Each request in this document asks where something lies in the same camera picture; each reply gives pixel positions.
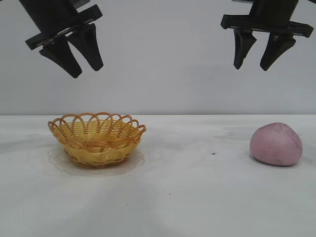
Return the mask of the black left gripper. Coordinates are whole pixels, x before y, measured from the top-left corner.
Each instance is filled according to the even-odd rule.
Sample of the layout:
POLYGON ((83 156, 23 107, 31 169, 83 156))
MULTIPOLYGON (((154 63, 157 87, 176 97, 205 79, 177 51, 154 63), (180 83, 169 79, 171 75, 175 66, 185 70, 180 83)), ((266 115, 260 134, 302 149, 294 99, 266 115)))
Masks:
POLYGON ((67 38, 61 36, 54 43, 44 45, 40 55, 59 65, 73 78, 78 78, 82 69, 70 50, 69 41, 94 71, 103 67, 96 26, 88 24, 102 17, 98 5, 78 12, 77 9, 89 3, 88 0, 21 0, 20 3, 40 30, 39 34, 26 40, 31 50, 77 28, 67 38))

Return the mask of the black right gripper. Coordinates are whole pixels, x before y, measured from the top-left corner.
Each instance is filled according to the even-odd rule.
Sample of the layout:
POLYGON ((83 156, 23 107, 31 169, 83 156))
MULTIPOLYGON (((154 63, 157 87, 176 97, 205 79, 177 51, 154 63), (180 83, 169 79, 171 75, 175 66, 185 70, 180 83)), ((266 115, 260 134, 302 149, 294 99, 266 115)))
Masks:
POLYGON ((236 69, 240 69, 256 42, 252 31, 270 33, 260 61, 264 71, 295 45, 293 35, 310 37, 314 30, 312 26, 290 20, 297 4, 297 0, 253 0, 248 15, 223 15, 221 27, 234 29, 236 69))

